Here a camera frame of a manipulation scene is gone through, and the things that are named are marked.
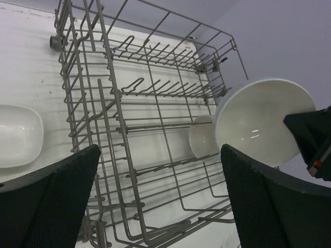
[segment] metal rack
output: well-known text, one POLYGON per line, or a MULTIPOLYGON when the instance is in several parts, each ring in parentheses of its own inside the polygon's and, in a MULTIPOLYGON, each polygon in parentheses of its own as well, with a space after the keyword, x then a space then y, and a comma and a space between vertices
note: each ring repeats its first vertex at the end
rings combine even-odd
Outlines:
POLYGON ((82 225, 83 241, 101 248, 111 247, 113 241, 127 247, 167 247, 210 222, 233 223, 222 219, 231 205, 227 193, 218 193, 219 187, 225 187, 220 161, 202 162, 215 154, 196 158, 186 152, 180 157, 176 151, 178 136, 187 133, 198 115, 212 115, 214 98, 226 94, 219 67, 225 55, 236 53, 246 75, 234 38, 143 0, 125 0, 115 16, 104 14, 103 9, 100 0, 82 0, 81 6, 60 0, 55 10, 56 36, 50 40, 50 46, 60 52, 72 152, 93 143, 101 149, 82 225), (155 27, 123 20, 121 13, 129 3, 163 15, 155 27), (173 17, 193 28, 184 36, 164 31, 162 24, 173 17), (119 34, 117 23, 143 32, 119 34), (201 28, 215 34, 198 42, 192 37, 201 28), (212 45, 220 36, 227 41, 212 45), (211 53, 200 54, 202 49, 211 53), (136 70, 134 74, 140 76, 134 78, 125 70, 136 70), (153 135, 159 142, 151 146, 148 137, 153 135), (155 154, 151 147, 164 153, 155 154), (136 159, 137 153, 142 160, 136 159), (185 200, 193 198, 190 203, 195 203, 201 192, 214 203, 188 207, 185 200), (184 217, 171 219, 170 214, 161 227, 155 227, 161 224, 155 215, 174 204, 179 204, 184 217))

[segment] white dish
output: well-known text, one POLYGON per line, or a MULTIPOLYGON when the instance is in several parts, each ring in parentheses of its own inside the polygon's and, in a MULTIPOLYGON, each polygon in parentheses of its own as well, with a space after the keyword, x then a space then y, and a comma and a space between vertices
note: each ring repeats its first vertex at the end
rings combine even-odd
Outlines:
POLYGON ((314 111, 308 92, 283 79, 248 81, 231 89, 215 114, 219 148, 229 144, 269 166, 283 164, 299 153, 283 120, 288 114, 314 111))
POLYGON ((34 161, 41 152, 43 124, 28 107, 0 105, 0 168, 34 161))
MULTIPOLYGON (((197 158, 202 158, 207 155, 219 153, 219 148, 215 139, 215 125, 214 118, 210 115, 202 115, 197 117, 193 123, 206 124, 191 125, 189 130, 189 143, 193 154, 197 158)), ((205 158, 202 161, 212 162, 215 161, 219 155, 205 158)))

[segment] white bowl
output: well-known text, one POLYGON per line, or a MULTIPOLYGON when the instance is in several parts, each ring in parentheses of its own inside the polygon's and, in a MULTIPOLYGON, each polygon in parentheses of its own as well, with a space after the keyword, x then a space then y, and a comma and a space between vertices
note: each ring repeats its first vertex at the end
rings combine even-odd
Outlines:
POLYGON ((0 168, 34 161, 43 141, 41 117, 31 108, 0 105, 0 168))
POLYGON ((299 153, 283 123, 288 114, 314 111, 308 92, 283 79, 248 81, 231 89, 217 106, 215 137, 219 148, 229 144, 269 166, 299 153))
MULTIPOLYGON (((193 123, 205 123, 191 125, 189 130, 189 143, 193 154, 197 158, 219 153, 219 148, 215 139, 214 118, 210 115, 197 117, 193 123)), ((219 155, 202 159, 204 162, 215 161, 219 155)))

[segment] rack wheel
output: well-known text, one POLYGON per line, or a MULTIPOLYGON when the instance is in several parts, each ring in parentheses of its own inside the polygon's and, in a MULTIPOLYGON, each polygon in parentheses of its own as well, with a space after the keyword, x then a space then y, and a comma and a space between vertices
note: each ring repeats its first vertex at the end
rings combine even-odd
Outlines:
POLYGON ((59 52, 59 38, 58 36, 51 36, 50 38, 50 48, 54 49, 55 51, 59 52))

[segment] red component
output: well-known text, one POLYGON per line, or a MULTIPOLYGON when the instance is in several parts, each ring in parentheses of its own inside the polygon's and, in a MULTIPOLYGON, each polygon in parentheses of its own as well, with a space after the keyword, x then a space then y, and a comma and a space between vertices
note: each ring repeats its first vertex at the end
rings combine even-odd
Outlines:
POLYGON ((320 168, 321 165, 322 165, 322 163, 319 160, 315 160, 312 164, 312 166, 315 167, 315 168, 320 168))

